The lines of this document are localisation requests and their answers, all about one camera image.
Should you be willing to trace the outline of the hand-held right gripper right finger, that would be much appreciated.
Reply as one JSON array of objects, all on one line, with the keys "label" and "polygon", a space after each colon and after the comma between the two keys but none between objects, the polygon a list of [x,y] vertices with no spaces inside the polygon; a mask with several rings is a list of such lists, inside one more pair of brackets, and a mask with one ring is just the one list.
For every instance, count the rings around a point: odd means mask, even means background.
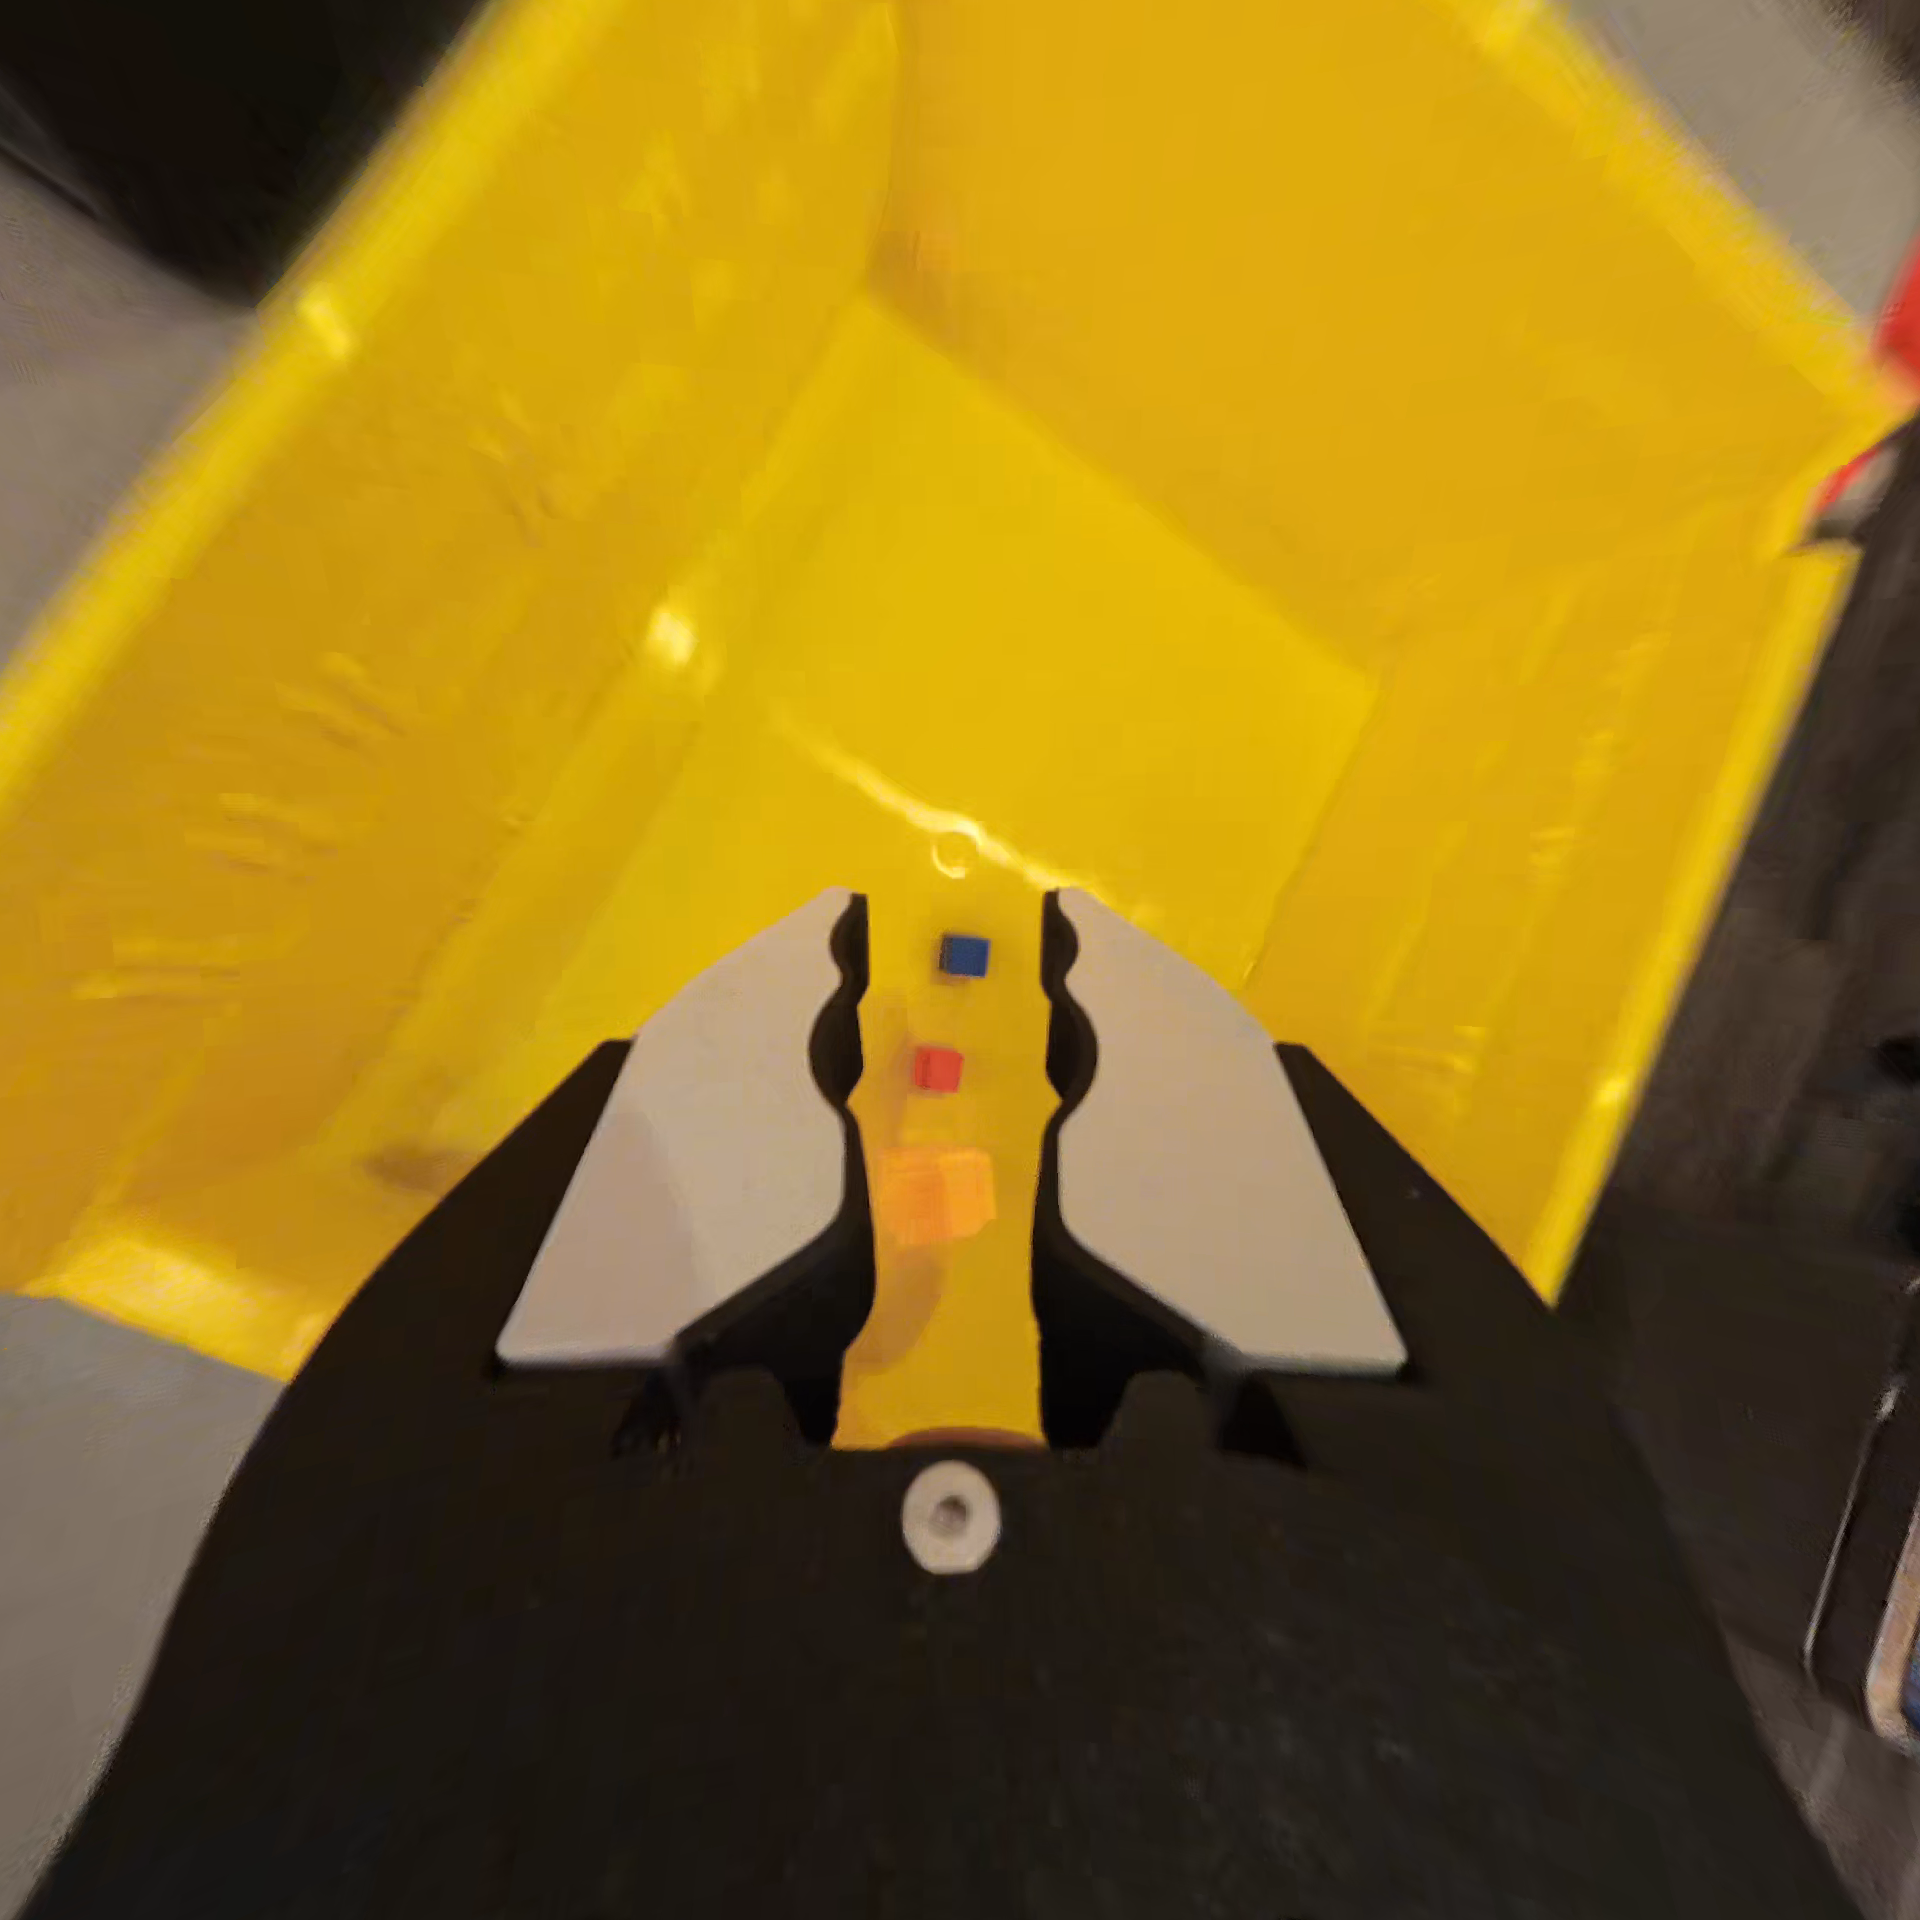
[{"label": "hand-held right gripper right finger", "polygon": [[1252,1380],[1396,1380],[1407,1343],[1265,1025],[1088,889],[1043,899],[1029,1243],[1042,1427],[1095,1450],[1143,1374],[1220,1439]]}]

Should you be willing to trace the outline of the black drawer cabinet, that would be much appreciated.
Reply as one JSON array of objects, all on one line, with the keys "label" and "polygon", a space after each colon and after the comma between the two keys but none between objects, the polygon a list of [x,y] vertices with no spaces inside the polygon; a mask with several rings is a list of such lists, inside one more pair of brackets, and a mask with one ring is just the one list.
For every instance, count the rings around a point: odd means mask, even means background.
[{"label": "black drawer cabinet", "polygon": [[1918,1360],[1918,434],[1854,558],[1584,1235],[1603,1364],[1788,1798],[1918,1914],[1918,1764],[1802,1665],[1885,1380]]}]

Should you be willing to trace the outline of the small orange cube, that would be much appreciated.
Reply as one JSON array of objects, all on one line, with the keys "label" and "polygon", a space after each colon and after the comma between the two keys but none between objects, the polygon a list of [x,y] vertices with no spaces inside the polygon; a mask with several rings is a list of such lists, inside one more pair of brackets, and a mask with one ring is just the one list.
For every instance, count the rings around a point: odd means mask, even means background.
[{"label": "small orange cube", "polygon": [[995,1166],[981,1146],[888,1146],[874,1175],[874,1222],[889,1246],[944,1246],[995,1223]]}]

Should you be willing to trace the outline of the red object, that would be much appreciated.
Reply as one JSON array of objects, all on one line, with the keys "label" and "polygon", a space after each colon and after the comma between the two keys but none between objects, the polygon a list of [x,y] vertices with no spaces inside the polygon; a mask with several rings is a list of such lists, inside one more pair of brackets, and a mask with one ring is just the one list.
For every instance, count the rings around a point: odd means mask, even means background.
[{"label": "red object", "polygon": [[[1911,249],[1895,289],[1885,295],[1872,346],[1879,370],[1898,376],[1908,397],[1918,399],[1918,249]],[[1865,539],[1915,432],[1918,412],[1817,486],[1807,523],[1807,544],[1861,544]]]}]

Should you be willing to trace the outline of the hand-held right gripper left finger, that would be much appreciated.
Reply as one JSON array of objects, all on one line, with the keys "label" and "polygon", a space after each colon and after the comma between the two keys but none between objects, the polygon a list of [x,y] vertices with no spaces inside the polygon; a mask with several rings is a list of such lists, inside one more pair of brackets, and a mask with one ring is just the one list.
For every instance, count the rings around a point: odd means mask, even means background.
[{"label": "hand-held right gripper left finger", "polygon": [[828,887],[697,972],[633,1032],[496,1334],[507,1372],[641,1372],[681,1413],[768,1372],[828,1447],[874,1312],[849,1093],[867,899]]}]

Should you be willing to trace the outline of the yellow plastic bin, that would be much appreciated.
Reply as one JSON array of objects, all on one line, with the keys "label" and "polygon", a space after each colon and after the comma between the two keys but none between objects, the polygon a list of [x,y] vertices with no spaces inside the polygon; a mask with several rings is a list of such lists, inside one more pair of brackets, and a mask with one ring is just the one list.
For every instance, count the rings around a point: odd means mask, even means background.
[{"label": "yellow plastic bin", "polygon": [[1556,1292],[1898,404],[1551,4],[504,4],[12,660],[4,1292],[285,1377],[954,835]]}]

